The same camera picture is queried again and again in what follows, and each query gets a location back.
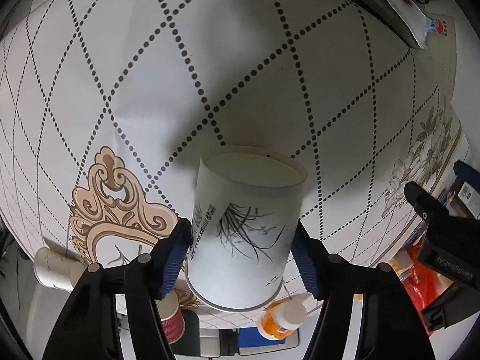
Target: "cup rim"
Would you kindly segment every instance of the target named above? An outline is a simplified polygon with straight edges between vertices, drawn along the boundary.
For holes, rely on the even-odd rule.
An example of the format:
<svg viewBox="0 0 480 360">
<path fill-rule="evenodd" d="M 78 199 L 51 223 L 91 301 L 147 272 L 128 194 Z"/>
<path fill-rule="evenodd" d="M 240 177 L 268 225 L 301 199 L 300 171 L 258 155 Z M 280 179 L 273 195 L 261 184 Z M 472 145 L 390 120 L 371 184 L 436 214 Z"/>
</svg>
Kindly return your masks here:
<svg viewBox="0 0 480 360">
<path fill-rule="evenodd" d="M 173 312 L 172 312 L 169 316 L 167 316 L 167 317 L 162 318 L 162 316 L 160 315 L 160 309 L 158 310 L 158 314 L 159 314 L 159 316 L 160 316 L 160 319 L 161 319 L 162 321 L 167 321 L 167 320 L 169 320 L 169 319 L 172 319 L 172 318 L 175 316 L 175 314 L 177 314 L 177 311 L 178 311 L 179 308 L 180 308 L 180 304 L 179 304 L 179 300 L 178 300 L 178 297 L 177 297 L 177 294 L 175 293 L 175 291 L 171 291 L 171 292 L 167 293 L 162 300 L 156 300 L 156 301 L 155 301 L 155 304 L 157 305 L 157 308 L 158 308 L 158 304 L 161 305 L 161 304 L 162 304 L 161 302 L 163 302 L 163 301 L 175 303 L 175 311 L 173 311 Z"/>
<path fill-rule="evenodd" d="M 231 313 L 234 313 L 234 314 L 239 314 L 239 313 L 243 313 L 243 312 L 249 312 L 249 311 L 255 311 L 255 310 L 261 309 L 263 306 L 266 306 L 267 304 L 270 304 L 275 300 L 277 295 L 280 293 L 280 290 L 281 290 L 282 285 L 283 285 L 283 276 L 282 276 L 282 280 L 280 281 L 280 284 L 278 285 L 278 288 L 276 289 L 275 293 L 270 298 L 268 298 L 266 301 L 264 301 L 264 302 L 262 302 L 262 303 L 260 303 L 256 306 L 246 307 L 244 309 L 231 309 L 230 307 L 219 306 L 218 304 L 212 303 L 211 301 L 205 299 L 202 295 L 200 295 L 198 293 L 198 291 L 195 289 L 195 287 L 190 282 L 190 279 L 189 279 L 189 276 L 188 276 L 188 262 L 189 261 L 187 259 L 187 262 L 185 264 L 185 281 L 187 282 L 187 285 L 190 288 L 191 292 L 193 292 L 193 294 L 198 299 L 200 299 L 203 303 L 205 303 L 205 305 L 210 306 L 212 309 L 215 309 L 215 310 L 218 310 L 218 311 L 225 311 L 225 312 L 231 312 Z"/>
<path fill-rule="evenodd" d="M 258 186 L 258 185 L 252 185 L 248 184 L 242 181 L 237 181 L 233 180 L 231 178 L 225 177 L 223 175 L 218 174 L 217 172 L 213 171 L 206 165 L 206 161 L 216 157 L 218 155 L 223 155 L 223 154 L 251 154 L 251 155 L 259 155 L 259 156 L 268 156 L 269 158 L 272 158 L 274 160 L 277 160 L 288 167 L 292 168 L 297 174 L 300 176 L 301 180 L 298 183 L 294 183 L 291 185 L 287 186 L 282 186 L 282 187 L 265 187 L 265 186 Z M 244 146 L 244 145 L 226 145 L 226 146 L 221 146 L 218 148 L 210 149 L 202 154 L 202 157 L 200 159 L 202 162 L 203 166 L 208 169 L 210 172 L 216 174 L 219 177 L 222 177 L 223 179 L 228 180 L 231 183 L 235 184 L 241 184 L 244 186 L 248 187 L 254 187 L 254 188 L 262 188 L 262 189 L 267 189 L 267 190 L 275 190 L 275 189 L 285 189 L 285 188 L 295 188 L 298 187 L 299 185 L 302 185 L 308 178 L 308 172 L 306 169 L 298 162 L 295 161 L 293 158 L 288 157 L 282 153 L 272 151 L 272 150 L 267 150 L 263 149 L 261 147 L 256 147 L 256 146 Z"/>
</svg>

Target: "screw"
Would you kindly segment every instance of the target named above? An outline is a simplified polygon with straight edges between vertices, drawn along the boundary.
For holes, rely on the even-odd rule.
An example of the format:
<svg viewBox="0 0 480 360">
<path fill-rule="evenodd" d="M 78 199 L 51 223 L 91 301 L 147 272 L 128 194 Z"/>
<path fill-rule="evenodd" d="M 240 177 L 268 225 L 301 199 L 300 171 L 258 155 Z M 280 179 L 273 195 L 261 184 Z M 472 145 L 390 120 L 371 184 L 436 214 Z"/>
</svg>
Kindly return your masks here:
<svg viewBox="0 0 480 360">
<path fill-rule="evenodd" d="M 97 262 L 94 262 L 93 264 L 90 264 L 87 269 L 88 269 L 88 272 L 90 273 L 96 272 L 100 269 L 100 264 Z"/>
<path fill-rule="evenodd" d="M 335 264 L 340 264 L 342 262 L 342 258 L 338 254 L 329 254 L 328 261 Z"/>
<path fill-rule="evenodd" d="M 378 264 L 378 267 L 380 268 L 381 271 L 384 272 L 390 272 L 392 270 L 392 267 L 388 265 L 386 262 L 381 262 Z"/>
<path fill-rule="evenodd" d="M 145 263 L 149 262 L 151 259 L 152 259 L 152 257 L 150 257 L 150 255 L 148 253 L 144 253 L 144 254 L 141 254 L 140 256 L 138 256 L 138 262 L 141 263 L 141 264 L 145 264 Z"/>
</svg>

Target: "paper cup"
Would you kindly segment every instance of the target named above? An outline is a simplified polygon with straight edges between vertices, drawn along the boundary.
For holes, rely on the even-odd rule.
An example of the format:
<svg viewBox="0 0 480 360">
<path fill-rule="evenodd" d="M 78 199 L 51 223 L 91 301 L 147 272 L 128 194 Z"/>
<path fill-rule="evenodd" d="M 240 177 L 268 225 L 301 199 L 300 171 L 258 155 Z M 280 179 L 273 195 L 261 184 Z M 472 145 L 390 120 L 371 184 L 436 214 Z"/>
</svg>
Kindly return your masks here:
<svg viewBox="0 0 480 360">
<path fill-rule="evenodd" d="M 202 156 L 185 276 L 211 307 L 245 312 L 280 290 L 306 170 L 284 155 L 230 146 Z"/>
<path fill-rule="evenodd" d="M 35 276 L 44 287 L 73 291 L 85 266 L 78 261 L 63 257 L 48 247 L 42 247 L 35 254 L 33 269 Z"/>
<path fill-rule="evenodd" d="M 170 344 L 177 342 L 185 333 L 185 320 L 175 292 L 169 292 L 165 299 L 155 301 L 160 314 L 163 331 Z"/>
</svg>

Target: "table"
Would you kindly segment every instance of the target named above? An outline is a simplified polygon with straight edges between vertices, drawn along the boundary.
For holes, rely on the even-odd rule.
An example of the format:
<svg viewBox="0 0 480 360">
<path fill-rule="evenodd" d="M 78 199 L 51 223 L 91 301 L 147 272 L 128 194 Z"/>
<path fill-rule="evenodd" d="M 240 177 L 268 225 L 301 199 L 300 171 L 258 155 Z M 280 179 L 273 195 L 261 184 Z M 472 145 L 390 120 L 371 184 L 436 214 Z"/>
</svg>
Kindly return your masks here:
<svg viewBox="0 0 480 360">
<path fill-rule="evenodd" d="M 435 76 L 451 61 L 351 0 L 47 0 L 0 48 L 0 209 L 31 257 L 128 263 L 191 218 L 202 152 L 243 144 L 299 161 L 303 225 L 368 265 L 412 216 L 405 183 L 431 189 L 460 136 Z M 176 288 L 200 327 L 263 312 L 213 310 L 183 272 Z M 278 299 L 304 293 L 290 258 Z"/>
</svg>

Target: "red striped paper cup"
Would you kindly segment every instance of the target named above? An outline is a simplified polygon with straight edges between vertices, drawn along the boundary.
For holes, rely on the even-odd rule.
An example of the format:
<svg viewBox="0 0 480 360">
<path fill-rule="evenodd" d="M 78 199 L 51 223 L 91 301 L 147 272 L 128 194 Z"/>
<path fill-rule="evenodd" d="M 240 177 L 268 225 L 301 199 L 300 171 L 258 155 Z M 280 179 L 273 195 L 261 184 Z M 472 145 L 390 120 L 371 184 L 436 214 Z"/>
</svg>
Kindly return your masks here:
<svg viewBox="0 0 480 360">
<path fill-rule="evenodd" d="M 156 300 L 163 331 L 170 344 L 177 342 L 185 333 L 185 320 L 179 306 L 177 294 L 169 292 L 165 299 Z"/>
</svg>

